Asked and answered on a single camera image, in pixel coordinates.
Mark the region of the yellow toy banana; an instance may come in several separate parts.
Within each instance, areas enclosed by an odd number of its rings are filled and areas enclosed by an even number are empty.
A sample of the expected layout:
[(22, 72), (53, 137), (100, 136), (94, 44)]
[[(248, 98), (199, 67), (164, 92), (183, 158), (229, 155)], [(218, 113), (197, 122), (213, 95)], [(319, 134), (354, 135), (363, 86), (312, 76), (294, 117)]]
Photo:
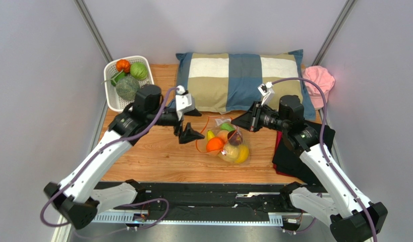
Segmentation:
[(215, 134), (212, 130), (207, 131), (207, 140), (210, 141), (211, 139), (215, 138)]

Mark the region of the dark brown toy fruit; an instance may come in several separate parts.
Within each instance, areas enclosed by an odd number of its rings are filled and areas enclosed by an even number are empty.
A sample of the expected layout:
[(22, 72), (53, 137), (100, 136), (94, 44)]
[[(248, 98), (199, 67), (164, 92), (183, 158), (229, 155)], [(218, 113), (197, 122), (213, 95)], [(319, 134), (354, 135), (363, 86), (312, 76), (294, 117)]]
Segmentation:
[(227, 141), (233, 146), (239, 146), (244, 142), (242, 135), (236, 130), (227, 134)]

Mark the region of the orange toy orange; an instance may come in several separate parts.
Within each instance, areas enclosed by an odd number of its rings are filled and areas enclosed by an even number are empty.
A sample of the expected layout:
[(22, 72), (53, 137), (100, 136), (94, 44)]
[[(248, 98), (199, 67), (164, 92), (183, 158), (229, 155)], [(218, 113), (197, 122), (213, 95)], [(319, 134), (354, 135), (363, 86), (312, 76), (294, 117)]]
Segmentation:
[(207, 142), (206, 144), (206, 151), (221, 151), (224, 147), (225, 143), (218, 137), (215, 137)]

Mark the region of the clear zip bag orange zipper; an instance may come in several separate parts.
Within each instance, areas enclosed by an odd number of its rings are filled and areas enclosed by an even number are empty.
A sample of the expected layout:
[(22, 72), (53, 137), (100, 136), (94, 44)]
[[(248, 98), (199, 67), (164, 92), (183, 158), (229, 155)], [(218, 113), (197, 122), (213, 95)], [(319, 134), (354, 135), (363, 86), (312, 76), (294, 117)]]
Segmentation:
[(231, 123), (230, 116), (210, 116), (201, 131), (205, 136), (196, 141), (196, 149), (202, 154), (215, 156), (232, 164), (242, 164), (250, 159), (248, 140), (242, 129)]

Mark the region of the yellow toy lemon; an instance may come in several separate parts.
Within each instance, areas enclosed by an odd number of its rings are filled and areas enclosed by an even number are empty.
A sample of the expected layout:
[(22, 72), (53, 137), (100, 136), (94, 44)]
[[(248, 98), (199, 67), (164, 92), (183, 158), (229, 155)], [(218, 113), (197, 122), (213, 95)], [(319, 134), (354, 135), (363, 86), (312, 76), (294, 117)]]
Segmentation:
[(239, 164), (239, 163), (245, 162), (248, 159), (250, 152), (249, 152), (249, 148), (247, 145), (239, 145), (238, 148), (239, 148), (239, 155), (234, 162)]

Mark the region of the pale yellow toy pear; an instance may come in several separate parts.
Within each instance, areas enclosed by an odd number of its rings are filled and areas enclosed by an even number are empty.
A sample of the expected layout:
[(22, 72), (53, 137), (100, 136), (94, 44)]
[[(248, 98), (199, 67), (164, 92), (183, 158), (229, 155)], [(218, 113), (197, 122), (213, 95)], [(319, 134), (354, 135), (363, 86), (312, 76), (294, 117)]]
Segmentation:
[(227, 143), (221, 152), (221, 158), (227, 162), (234, 163), (238, 159), (239, 153), (240, 150), (238, 146), (233, 146), (230, 143)]

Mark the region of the pink toy peach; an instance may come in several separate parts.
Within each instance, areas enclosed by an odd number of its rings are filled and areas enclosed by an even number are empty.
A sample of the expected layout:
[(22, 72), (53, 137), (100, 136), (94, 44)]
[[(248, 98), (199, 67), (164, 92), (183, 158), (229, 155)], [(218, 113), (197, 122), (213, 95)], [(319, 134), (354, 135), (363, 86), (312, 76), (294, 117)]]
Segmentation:
[(228, 131), (221, 130), (216, 134), (216, 137), (220, 138), (224, 143), (228, 141)]

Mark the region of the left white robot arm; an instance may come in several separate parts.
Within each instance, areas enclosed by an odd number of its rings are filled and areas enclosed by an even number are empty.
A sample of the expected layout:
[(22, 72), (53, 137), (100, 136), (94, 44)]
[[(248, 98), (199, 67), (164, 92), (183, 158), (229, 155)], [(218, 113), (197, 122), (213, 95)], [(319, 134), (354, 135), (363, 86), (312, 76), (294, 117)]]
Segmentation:
[(96, 185), (112, 165), (155, 126), (173, 127), (179, 143), (203, 139), (184, 115), (198, 114), (195, 100), (183, 86), (169, 88), (162, 95), (156, 85), (145, 85), (133, 102), (119, 113), (99, 144), (84, 161), (59, 183), (48, 183), (44, 193), (47, 206), (53, 206), (75, 229), (86, 227), (96, 215), (116, 207), (138, 207), (136, 198), (144, 188), (135, 180), (127, 180), (108, 189)]

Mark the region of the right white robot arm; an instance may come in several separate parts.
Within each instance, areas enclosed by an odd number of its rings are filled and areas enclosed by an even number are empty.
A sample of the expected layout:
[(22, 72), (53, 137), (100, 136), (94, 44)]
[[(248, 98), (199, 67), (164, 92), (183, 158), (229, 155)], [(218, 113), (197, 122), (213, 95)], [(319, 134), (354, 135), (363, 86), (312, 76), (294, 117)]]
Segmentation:
[(387, 209), (381, 202), (373, 203), (335, 165), (316, 130), (306, 123), (304, 107), (297, 96), (281, 97), (278, 110), (255, 101), (231, 123), (249, 132), (261, 128), (280, 131), (286, 147), (315, 174), (331, 198), (326, 200), (292, 183), (282, 189), (289, 206), (308, 212), (329, 226), (336, 241), (377, 241)]

